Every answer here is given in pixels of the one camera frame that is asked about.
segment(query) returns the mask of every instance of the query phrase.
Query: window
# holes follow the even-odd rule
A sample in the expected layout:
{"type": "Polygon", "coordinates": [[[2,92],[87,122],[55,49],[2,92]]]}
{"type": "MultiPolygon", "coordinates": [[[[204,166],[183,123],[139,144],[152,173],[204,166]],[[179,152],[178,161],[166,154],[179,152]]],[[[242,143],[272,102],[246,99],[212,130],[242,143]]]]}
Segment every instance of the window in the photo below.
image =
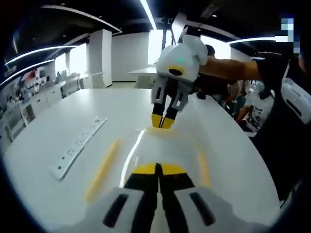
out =
{"type": "Polygon", "coordinates": [[[69,53],[69,69],[70,73],[85,74],[87,72],[86,60],[86,44],[70,50],[69,53]]]}
{"type": "MultiPolygon", "coordinates": [[[[157,62],[162,51],[162,37],[163,30],[151,30],[149,33],[148,44],[148,64],[152,65],[157,62]]],[[[170,30],[166,31],[166,43],[165,47],[172,44],[172,33],[170,30]]]]}
{"type": "Polygon", "coordinates": [[[57,72],[62,73],[63,70],[66,70],[66,54],[62,54],[55,59],[55,75],[57,72]]]}
{"type": "Polygon", "coordinates": [[[230,59],[231,47],[227,43],[204,35],[201,36],[201,41],[205,45],[213,46],[213,48],[215,49],[215,58],[230,59]]]}

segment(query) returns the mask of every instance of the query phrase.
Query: white tabletop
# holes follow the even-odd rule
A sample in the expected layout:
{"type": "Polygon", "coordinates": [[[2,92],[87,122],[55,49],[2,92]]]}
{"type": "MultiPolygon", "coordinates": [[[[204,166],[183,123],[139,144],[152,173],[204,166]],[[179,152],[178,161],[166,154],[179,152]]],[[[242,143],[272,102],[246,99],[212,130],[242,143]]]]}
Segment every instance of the white tabletop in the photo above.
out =
{"type": "MultiPolygon", "coordinates": [[[[150,90],[84,89],[47,109],[24,129],[4,156],[13,187],[47,230],[84,218],[89,188],[103,156],[117,139],[150,127],[150,90]],[[49,171],[96,117],[108,118],[81,152],[63,181],[49,171]]],[[[269,224],[278,215],[276,188],[247,136],[212,98],[190,96],[173,128],[203,143],[212,189],[246,220],[269,224]]]]}
{"type": "Polygon", "coordinates": [[[129,74],[136,74],[136,75],[142,75],[142,74],[156,74],[156,68],[155,67],[147,67],[144,69],[138,69],[129,72],[129,74]]]}

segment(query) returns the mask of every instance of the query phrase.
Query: power strip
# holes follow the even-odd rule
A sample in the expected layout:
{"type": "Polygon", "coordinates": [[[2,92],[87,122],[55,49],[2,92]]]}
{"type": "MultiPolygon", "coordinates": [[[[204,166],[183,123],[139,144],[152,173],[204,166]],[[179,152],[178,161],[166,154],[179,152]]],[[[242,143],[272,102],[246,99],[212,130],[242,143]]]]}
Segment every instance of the power strip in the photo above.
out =
{"type": "Polygon", "coordinates": [[[106,121],[107,118],[105,120],[101,120],[96,117],[92,124],[85,128],[77,140],[75,140],[74,143],[66,150],[62,158],[51,168],[51,174],[54,178],[58,180],[64,178],[83,148],[106,121]]]}

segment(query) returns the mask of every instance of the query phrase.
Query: black ceiling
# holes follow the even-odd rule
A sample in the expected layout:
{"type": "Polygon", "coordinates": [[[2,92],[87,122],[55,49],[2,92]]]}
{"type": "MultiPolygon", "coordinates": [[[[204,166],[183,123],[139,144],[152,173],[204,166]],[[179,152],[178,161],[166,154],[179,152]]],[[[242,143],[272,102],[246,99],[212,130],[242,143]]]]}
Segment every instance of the black ceiling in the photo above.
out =
{"type": "MultiPolygon", "coordinates": [[[[147,0],[157,27],[161,29],[161,18],[174,18],[178,12],[187,15],[187,20],[219,28],[239,38],[274,36],[280,31],[281,19],[290,12],[289,3],[280,0],[147,0]]],[[[44,5],[58,5],[73,8],[98,17],[123,33],[148,32],[151,25],[139,0],[77,1],[46,0],[44,5]]],[[[113,34],[118,31],[89,17],[58,9],[37,8],[22,19],[16,28],[14,38],[8,44],[5,61],[20,54],[51,46],[63,45],[70,40],[105,28],[113,34]]],[[[235,40],[210,30],[201,29],[202,34],[222,41],[235,40]]],[[[235,44],[249,55],[256,56],[259,51],[288,53],[293,50],[292,43],[251,42],[235,44]]],[[[42,62],[52,51],[46,51],[20,59],[7,68],[17,66],[17,70],[42,62]]]]}

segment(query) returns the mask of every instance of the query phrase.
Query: floor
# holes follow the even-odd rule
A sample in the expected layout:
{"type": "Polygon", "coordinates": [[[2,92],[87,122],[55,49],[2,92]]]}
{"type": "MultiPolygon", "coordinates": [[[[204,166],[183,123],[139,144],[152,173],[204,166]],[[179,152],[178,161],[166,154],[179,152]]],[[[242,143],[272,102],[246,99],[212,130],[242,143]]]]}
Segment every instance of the floor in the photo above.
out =
{"type": "Polygon", "coordinates": [[[113,82],[109,88],[135,88],[135,82],[113,82]]]}

